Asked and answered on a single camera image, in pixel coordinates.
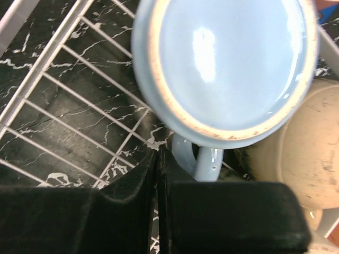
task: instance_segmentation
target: white dish rack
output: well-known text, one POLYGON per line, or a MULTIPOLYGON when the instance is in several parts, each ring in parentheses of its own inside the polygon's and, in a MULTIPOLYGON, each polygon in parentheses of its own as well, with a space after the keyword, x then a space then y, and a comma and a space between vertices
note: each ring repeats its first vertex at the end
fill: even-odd
MULTIPOLYGON (((124 11, 127 15, 129 15, 132 19, 134 19, 135 14, 130 11, 128 8, 126 8, 120 1, 118 0, 111 0, 114 4, 116 4, 122 11, 124 11)), ((2 56, 3 52, 7 49, 7 47, 10 45, 11 41, 14 39, 16 34, 18 33, 19 29, 23 25, 23 23, 26 21, 26 19, 29 17, 31 12, 34 10, 36 5, 38 4, 39 0, 14 0, 10 8, 7 10, 6 14, 3 16, 3 18, 0 20, 0 56, 2 56)), ((77 0, 67 16, 64 18, 60 26, 58 27, 57 31, 54 33, 48 44, 46 45, 45 49, 43 50, 42 54, 39 56, 39 58, 34 63, 33 67, 30 69, 28 74, 26 75, 23 82, 20 84, 19 88, 11 98, 10 102, 7 104, 6 108, 0 115, 0 139, 4 136, 6 132, 12 133, 16 137, 24 140, 25 142, 30 143, 31 145, 35 146, 36 148, 41 149, 43 152, 48 153, 49 155, 57 158, 58 160, 63 161, 64 163, 68 164, 71 167, 74 167, 75 169, 81 171, 84 174, 87 174, 88 176, 94 178, 97 183, 94 186, 97 186, 98 184, 102 184, 103 186, 107 184, 106 181, 104 181, 102 178, 94 176, 93 174, 87 172, 86 170, 82 169, 81 167, 72 164, 71 162, 67 161, 63 157, 55 154, 53 151, 50 151, 48 148, 43 147, 42 145, 36 143, 35 141, 31 140, 30 138, 25 137, 21 133, 11 129, 10 125, 13 122, 13 120, 16 118, 18 113, 20 112, 23 105, 29 105, 39 111, 40 113, 44 114, 45 116, 53 119, 54 121, 60 123, 68 130, 78 134, 82 138, 86 139, 90 143, 94 144, 95 146, 102 149, 104 152, 107 152, 112 156, 112 159, 110 161, 110 164, 115 159, 119 159, 123 161, 125 164, 129 165, 130 167, 133 167, 134 165, 131 165, 128 161, 124 160, 123 158, 119 157, 119 155, 111 150, 109 150, 107 147, 103 146, 102 144, 99 144, 95 140, 91 139, 85 134, 82 134, 79 130, 76 130, 72 128, 69 124, 63 122, 61 119, 49 114, 44 109, 40 108, 39 106, 35 105, 33 102, 29 100, 29 95, 33 92, 35 86, 38 84, 39 80, 42 77, 45 77, 49 79, 51 82, 55 83, 57 86, 61 87, 65 91, 69 92, 71 95, 75 96, 80 101, 87 104, 89 107, 93 108, 94 110, 98 111, 98 113, 102 114, 103 116, 106 116, 108 119, 110 119, 115 124, 121 126, 123 129, 129 132, 129 136, 126 138, 126 140, 123 142, 122 147, 124 144, 127 143, 128 138, 131 135, 136 136, 137 138, 141 139, 141 141, 145 141, 141 137, 138 137, 138 134, 135 133, 135 129, 138 127, 138 124, 143 120, 143 118, 146 116, 146 114, 150 111, 150 108, 148 105, 146 105, 144 102, 142 102, 139 98, 137 98, 135 95, 133 95, 131 92, 126 90, 123 86, 115 82, 112 78, 110 78, 108 75, 106 75, 104 72, 100 71, 98 68, 96 68, 94 65, 92 65, 90 62, 88 62, 86 59, 82 58, 79 54, 77 54, 74 50, 69 48, 65 45, 66 40, 69 38, 71 33, 73 32, 74 28, 77 26, 79 22, 86 23, 91 29, 96 31, 100 36, 102 36, 107 42, 110 42, 112 44, 112 47, 116 47, 120 49, 127 57, 132 59, 131 53, 126 50, 124 47, 122 47, 120 44, 118 44, 115 40, 113 40, 110 36, 108 36, 105 32, 103 32, 100 28, 95 26, 90 20, 88 20, 84 15, 88 8, 92 5, 94 0, 77 0), (58 52, 63 49, 67 51, 69 54, 71 54, 73 57, 77 58, 79 61, 81 61, 84 65, 92 69, 95 73, 102 76, 104 79, 106 79, 108 82, 110 82, 112 85, 118 87, 123 92, 131 96, 133 99, 137 100, 141 104, 144 104, 147 107, 147 111, 141 119, 138 121, 138 123, 135 125, 134 128, 130 129, 126 127, 124 124, 120 123, 117 119, 113 118, 112 116, 108 115, 106 112, 95 106, 93 103, 91 103, 89 100, 82 97, 80 94, 76 93, 75 91, 68 88, 65 84, 61 83, 57 79, 51 77, 49 74, 47 74, 46 70, 58 54, 58 52)), ((332 41, 332 39, 328 36, 328 34, 322 29, 321 26, 319 26, 319 34, 320 34, 320 55, 325 59, 327 64, 329 64, 334 71, 339 76, 339 50, 338 47, 335 45, 335 43, 332 41)), ((7 166, 8 168, 11 168, 12 170, 15 170, 33 180, 35 180, 39 186, 51 186, 52 185, 48 182, 46 182, 43 179, 40 179, 39 177, 25 171, 24 169, 21 169, 20 167, 17 167, 16 165, 9 163, 3 158, 0 158, 0 164, 3 164, 7 166)), ((336 209, 330 209, 325 210, 323 219, 321 221, 321 224, 319 226, 318 232, 327 237, 330 235, 332 230, 336 227, 336 225, 339 223, 339 208, 336 209)), ((158 242, 158 239, 153 239, 154 244, 158 242)))

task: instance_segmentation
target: dish rack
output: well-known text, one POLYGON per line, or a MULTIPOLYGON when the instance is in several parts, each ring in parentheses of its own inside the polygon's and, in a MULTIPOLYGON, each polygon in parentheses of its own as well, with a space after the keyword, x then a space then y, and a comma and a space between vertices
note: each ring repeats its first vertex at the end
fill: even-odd
MULTIPOLYGON (((132 19, 134 19, 135 14, 129 10, 123 3, 118 0, 111 0, 124 14, 128 15, 132 19)), ((28 74, 21 82, 20 86, 16 90, 15 94, 12 96, 9 103, 4 108, 2 114, 0 115, 0 140, 6 133, 11 133, 15 138, 21 139, 24 142, 29 143, 33 147, 40 149, 43 154, 48 154, 54 157, 56 160, 63 162, 64 164, 70 166, 71 168, 78 170, 80 173, 85 174, 89 178, 93 179, 95 183, 92 187, 102 188, 108 184, 108 182, 103 178, 106 172, 108 171, 110 165, 114 163, 114 161, 119 160, 127 165, 129 168, 133 168, 134 165, 129 161, 125 160, 120 156, 120 151, 122 151, 123 147, 129 141, 131 137, 135 137, 148 145, 149 147, 154 148, 154 140, 146 140, 145 138, 141 137, 140 134, 136 132, 137 127, 141 124, 143 119, 146 115, 151 112, 150 107, 143 102, 139 97, 133 94, 131 91, 127 90, 124 86, 120 85, 116 82, 113 78, 107 75, 105 72, 100 70, 94 64, 89 62, 83 56, 78 54, 72 48, 67 46, 65 42, 71 36, 72 32, 76 28, 79 22, 85 23, 90 29, 95 31, 99 36, 101 36, 102 40, 107 41, 110 43, 112 47, 119 49, 122 54, 127 56, 132 61, 132 54, 127 49, 125 49, 121 44, 116 42, 111 36, 105 33, 100 27, 96 26, 92 23, 89 19, 85 17, 87 10, 93 4, 94 0, 77 0, 75 4, 71 7, 68 14, 65 16, 64 20, 61 22, 58 29, 55 31, 51 39, 49 40, 48 44, 45 46, 44 50, 42 51, 41 55, 37 58, 35 63, 32 65, 32 68, 29 70, 28 74), (47 73, 47 69, 52 64, 52 61, 55 59, 57 54, 60 50, 64 50, 72 55, 77 61, 81 62, 84 66, 88 67, 90 70, 93 71, 96 75, 101 76, 107 82, 109 82, 112 86, 120 89, 122 92, 130 96, 133 100, 138 102, 142 105, 146 110, 143 112, 140 119, 136 122, 133 127, 128 127, 120 120, 114 118, 110 115, 107 111, 102 110, 96 104, 92 103, 87 98, 83 97, 76 91, 70 89, 67 85, 60 82, 55 77, 51 76, 47 73), (34 91, 35 87, 39 83, 41 78, 46 78, 59 88, 66 91, 70 96, 75 97, 76 99, 80 100, 82 103, 86 104, 91 109, 95 110, 101 116, 106 117, 112 123, 118 125, 120 128, 124 129, 128 132, 127 137, 122 142, 121 146, 118 148, 116 152, 113 152, 109 149, 105 144, 102 144, 93 138, 89 137, 87 134, 83 133, 81 130, 72 127, 71 124, 64 122, 61 117, 54 116, 53 114, 49 113, 48 111, 44 110, 42 107, 37 105, 36 103, 32 102, 29 99, 29 96, 34 91), (27 135, 24 135, 20 131, 11 127, 12 122, 15 120, 17 115, 22 110, 23 106, 30 106, 31 108, 38 111, 40 114, 44 115, 45 117, 57 122, 58 124, 62 125, 66 128, 69 132, 78 135, 82 139, 88 141, 93 146, 96 146, 98 149, 101 149, 102 152, 107 153, 111 156, 111 159, 106 167, 104 167, 100 176, 95 176, 91 172, 87 171, 86 169, 76 165, 69 160, 65 159, 63 156, 55 153, 54 151, 50 150, 48 147, 45 147, 38 142, 30 139, 27 135)), ((6 14, 0 21, 0 56, 4 53, 7 47, 10 45, 11 41, 14 39, 16 34, 18 33, 19 29, 22 27, 26 19, 29 17, 31 12, 34 10, 36 5, 39 3, 39 0, 15 0, 10 8, 7 10, 6 14)), ((328 36, 328 34, 319 26, 319 34, 320 34, 320 55, 326 60, 326 62, 331 66, 332 70, 338 75, 339 74, 339 50, 337 46, 333 43, 332 39, 328 36)), ((44 179, 39 178, 38 176, 27 172, 26 170, 22 169, 21 167, 15 165, 14 163, 8 162, 6 158, 0 158, 0 164, 6 166, 7 168, 14 170, 20 173, 23 176, 26 176, 37 183, 37 186, 48 186, 53 187, 53 184, 47 182, 44 179)), ((330 209, 324 211, 324 216, 318 231, 324 235, 325 237, 329 236, 331 231, 335 228, 335 226, 339 222, 339 208, 337 209, 330 209)), ((153 244, 151 249, 155 247, 155 245, 159 242, 158 238, 152 238, 153 244)))

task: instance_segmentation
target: blue mug handle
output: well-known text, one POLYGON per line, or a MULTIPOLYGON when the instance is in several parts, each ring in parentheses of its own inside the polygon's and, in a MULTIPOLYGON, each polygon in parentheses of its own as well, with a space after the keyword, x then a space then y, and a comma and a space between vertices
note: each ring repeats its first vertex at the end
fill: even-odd
POLYGON ((223 149, 200 147, 197 160, 192 142, 178 134, 173 135, 172 154, 178 164, 199 182, 215 182, 221 170, 223 149))

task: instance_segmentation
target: black marble countertop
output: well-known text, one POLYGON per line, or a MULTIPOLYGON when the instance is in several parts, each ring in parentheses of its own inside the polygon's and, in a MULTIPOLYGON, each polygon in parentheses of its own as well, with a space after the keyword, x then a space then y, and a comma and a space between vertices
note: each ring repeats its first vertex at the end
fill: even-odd
MULTIPOLYGON (((0 3, 1 16, 11 2, 5 0, 0 3)), ((0 113, 75 2, 76 0, 40 1, 0 58, 0 113)), ((138 0, 125 0, 123 4, 135 13, 138 0)), ((336 10, 324 24, 334 41, 339 38, 339 19, 335 18, 338 15, 339 10, 336 10)), ((133 18, 113 1, 95 0, 85 17, 130 52, 133 18)), ((137 165, 150 149, 169 145, 173 132, 158 120, 144 102, 128 55, 83 21, 78 23, 65 45, 95 69, 61 49, 46 72, 81 98, 90 101, 94 107, 46 77, 39 80, 28 100, 100 145, 93 144, 25 104, 11 123, 11 130, 47 148, 70 164, 17 135, 6 132, 0 140, 0 158, 30 175, 25 176, 0 165, 0 185, 44 186, 47 183, 59 187, 101 188, 106 182, 118 179, 137 165), (111 79, 125 88, 126 92, 116 87, 111 79), (117 156, 104 151, 101 146, 117 156)), ((319 77, 337 79, 322 59, 319 59, 315 73, 319 77)), ((227 151, 225 159, 238 168, 227 151)), ((154 222, 157 223, 156 211, 154 222)), ((153 228, 151 249, 158 253, 157 227, 153 228)))

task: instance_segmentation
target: light blue mug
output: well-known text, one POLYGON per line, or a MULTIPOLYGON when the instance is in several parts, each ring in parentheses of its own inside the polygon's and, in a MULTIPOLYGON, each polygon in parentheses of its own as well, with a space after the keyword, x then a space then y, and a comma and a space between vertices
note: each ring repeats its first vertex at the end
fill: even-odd
POLYGON ((176 133, 178 163, 215 181, 223 149, 281 127, 310 86, 317 38, 312 0, 141 0, 133 67, 145 100, 176 133), (201 146, 197 160, 191 142, 201 146))

